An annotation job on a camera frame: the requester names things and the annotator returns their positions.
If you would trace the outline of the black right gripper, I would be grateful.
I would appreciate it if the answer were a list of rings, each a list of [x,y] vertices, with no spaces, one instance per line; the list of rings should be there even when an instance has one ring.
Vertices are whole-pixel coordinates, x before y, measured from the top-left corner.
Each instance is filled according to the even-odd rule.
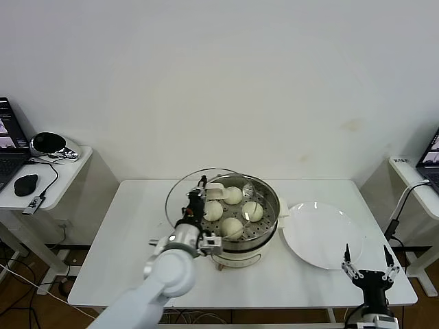
[[[360,288],[363,293],[364,304],[368,307],[386,307],[387,297],[385,292],[393,284],[400,267],[395,263],[392,254],[386,245],[383,246],[387,269],[382,271],[363,270],[359,272],[351,262],[351,253],[348,243],[342,261],[342,270],[350,279],[355,280],[355,286]]]

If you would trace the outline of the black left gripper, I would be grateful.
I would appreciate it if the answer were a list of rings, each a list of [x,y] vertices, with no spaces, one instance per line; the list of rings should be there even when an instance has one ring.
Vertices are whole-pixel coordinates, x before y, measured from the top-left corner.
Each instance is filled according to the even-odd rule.
[[[207,184],[207,178],[202,175],[197,185],[188,192],[189,204],[186,208],[182,209],[183,217],[177,221],[177,225],[189,224],[196,228],[201,227],[201,222],[204,216],[205,205],[205,188]]]

